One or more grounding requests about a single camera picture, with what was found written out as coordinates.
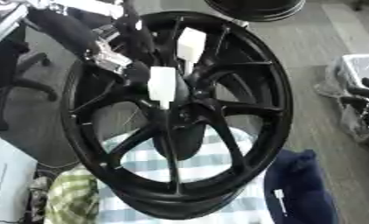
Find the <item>wire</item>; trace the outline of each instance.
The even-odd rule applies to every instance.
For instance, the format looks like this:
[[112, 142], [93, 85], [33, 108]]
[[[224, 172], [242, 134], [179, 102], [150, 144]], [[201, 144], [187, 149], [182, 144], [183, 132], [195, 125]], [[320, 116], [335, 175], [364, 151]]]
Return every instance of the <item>wire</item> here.
[[9, 220], [0, 220], [0, 222], [2, 223], [23, 223], [24, 217], [20, 218], [19, 220], [15, 220], [15, 221], [9, 221]]
[[48, 173], [48, 174], [53, 175], [55, 178], [59, 175], [59, 174], [58, 174], [58, 173], [56, 173], [56, 172], [48, 171], [48, 170], [40, 170], [40, 169], [38, 169], [38, 170], [36, 170], [36, 172]]
[[30, 192], [45, 192], [45, 193], [47, 193], [48, 190], [40, 189], [40, 188], [30, 188]]
[[[126, 122], [123, 123], [122, 127], [126, 126], [127, 124], [129, 124], [135, 117], [136, 115], [138, 114], [138, 112], [140, 111], [139, 108], [136, 109], [136, 111], [128, 118], [128, 120], [126, 120]], [[71, 162], [71, 163], [68, 163], [68, 164], [63, 164], [63, 165], [48, 165], [48, 164], [44, 164], [44, 163], [41, 163], [41, 162], [38, 162], [39, 165], [41, 166], [44, 166], [46, 168], [50, 168], [50, 169], [54, 169], [54, 170], [58, 170], [58, 169], [64, 169], [64, 168], [67, 168], [69, 166], [72, 166], [72, 165], [76, 165], [76, 164], [79, 164], [80, 161], [79, 159]], [[53, 174], [53, 172], [51, 171], [46, 171], [46, 170], [41, 170], [43, 172], [50, 172], [51, 174]]]
[[126, 124], [130, 123], [131, 120], [133, 120], [133, 118], [135, 118], [136, 114], [138, 114], [138, 111], [140, 111], [139, 108], [137, 108], [137, 110], [128, 118], [128, 120], [126, 120], [126, 122], [124, 122], [122, 124], [122, 127], [126, 126]]
[[44, 163], [41, 163], [41, 162], [38, 162], [39, 165], [42, 165], [46, 168], [50, 168], [50, 169], [63, 169], [63, 168], [67, 168], [69, 166], [72, 166], [72, 165], [76, 165], [78, 164], [80, 161], [79, 159], [69, 163], [69, 164], [63, 164], [63, 165], [59, 165], [59, 166], [54, 166], [54, 165], [48, 165], [48, 164], [44, 164]]

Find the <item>checkered cloth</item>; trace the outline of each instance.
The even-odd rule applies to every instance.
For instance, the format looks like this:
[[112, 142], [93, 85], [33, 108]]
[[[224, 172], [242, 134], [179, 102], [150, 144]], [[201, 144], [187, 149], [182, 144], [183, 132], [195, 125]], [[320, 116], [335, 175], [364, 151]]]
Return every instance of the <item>checkered cloth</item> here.
[[[231, 128], [236, 142], [243, 154], [251, 149], [253, 138], [246, 132]], [[107, 151], [114, 149], [130, 134], [107, 140], [103, 146]], [[156, 181], [168, 182], [169, 168], [167, 161], [149, 140], [138, 145], [122, 159], [123, 167], [137, 175]], [[206, 179], [215, 176], [231, 165], [231, 157], [226, 145], [214, 129], [208, 128], [200, 151], [192, 158], [179, 162], [183, 182]], [[265, 172], [249, 183], [244, 191], [229, 205], [207, 216], [193, 220], [159, 220], [140, 213], [122, 202], [110, 188], [98, 181], [100, 195], [97, 223], [100, 224], [269, 224], [274, 223], [264, 199], [263, 181]]]
[[99, 207], [96, 178], [83, 165], [61, 173], [45, 206], [45, 224], [93, 224]]

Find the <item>white foam block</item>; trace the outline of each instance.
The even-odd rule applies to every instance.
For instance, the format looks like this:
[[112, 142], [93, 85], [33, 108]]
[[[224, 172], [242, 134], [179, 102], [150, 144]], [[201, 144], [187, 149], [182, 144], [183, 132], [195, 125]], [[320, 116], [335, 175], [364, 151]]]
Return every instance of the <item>white foam block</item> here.
[[162, 109], [168, 109], [175, 99], [177, 71], [174, 67], [153, 66], [150, 69], [148, 91], [152, 101], [159, 101]]
[[198, 63], [205, 50], [206, 33], [186, 27], [178, 39], [178, 57]]

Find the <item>white box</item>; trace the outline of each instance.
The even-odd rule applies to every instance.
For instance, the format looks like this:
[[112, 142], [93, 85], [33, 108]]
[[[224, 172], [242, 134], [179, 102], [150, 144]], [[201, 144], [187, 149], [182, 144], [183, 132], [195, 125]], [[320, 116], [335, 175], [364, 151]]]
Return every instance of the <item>white box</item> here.
[[24, 216], [37, 161], [0, 138], [0, 221]]
[[198, 63], [205, 50], [206, 33], [186, 27], [178, 40], [178, 57]]

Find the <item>black wheel rim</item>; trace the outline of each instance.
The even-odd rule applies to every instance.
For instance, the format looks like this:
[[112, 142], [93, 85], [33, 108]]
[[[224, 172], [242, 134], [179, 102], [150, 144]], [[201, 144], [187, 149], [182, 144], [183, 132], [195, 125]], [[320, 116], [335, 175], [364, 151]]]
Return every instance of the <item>black wheel rim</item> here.
[[295, 15], [302, 9], [305, 0], [286, 1], [234, 1], [205, 0], [216, 11], [231, 18], [248, 22], [271, 22]]
[[[143, 21], [152, 32], [169, 30], [169, 38], [165, 38], [168, 43], [172, 40], [170, 37], [175, 39], [182, 29], [189, 26], [215, 37], [214, 41], [208, 43], [206, 50], [212, 49], [211, 53], [205, 53], [196, 72], [186, 79], [191, 90], [190, 100], [173, 107], [168, 113], [156, 112], [156, 104], [147, 99], [142, 87], [126, 87], [123, 80], [113, 78], [112, 74], [102, 74], [100, 77], [105, 85], [94, 86], [93, 82], [87, 83], [85, 77], [101, 74], [102, 71], [97, 72], [77, 62], [69, 75], [61, 104], [66, 137], [86, 168], [135, 209], [165, 219], [189, 219], [205, 215], [234, 199], [248, 181], [270, 165], [281, 149], [289, 134], [293, 115], [289, 82], [278, 59], [267, 46], [236, 24], [206, 14], [180, 11], [146, 15]], [[222, 43], [226, 39], [229, 39], [227, 42], [235, 42], [235, 46], [247, 54], [247, 60], [225, 60], [226, 63], [221, 63], [216, 59], [215, 56], [220, 55], [219, 51], [224, 51]], [[111, 41], [114, 46], [118, 45], [115, 41]], [[215, 44], [217, 47], [214, 49], [210, 47]], [[156, 60], [144, 60], [149, 64], [156, 63]], [[176, 59], [164, 63], [180, 67]], [[264, 83], [265, 88], [258, 91], [256, 102], [213, 99], [216, 81], [228, 80], [228, 74], [238, 71], [240, 73], [236, 76], [248, 88], [257, 88], [261, 82]], [[155, 121], [140, 128], [108, 154], [97, 140], [91, 116], [94, 109], [115, 102], [133, 102]], [[194, 118], [189, 122], [180, 119], [178, 122], [177, 116], [181, 109], [191, 111], [190, 114], [195, 114]], [[225, 116], [241, 114], [257, 115], [263, 120], [261, 132], [252, 150], [245, 156], [241, 155], [225, 120]], [[233, 166], [213, 178], [181, 183], [171, 130], [178, 126], [189, 128], [198, 124], [209, 124], [216, 129], [230, 151]], [[164, 152], [171, 175], [171, 182], [168, 183], [141, 178], [117, 164], [126, 152], [155, 135], [166, 139]]]

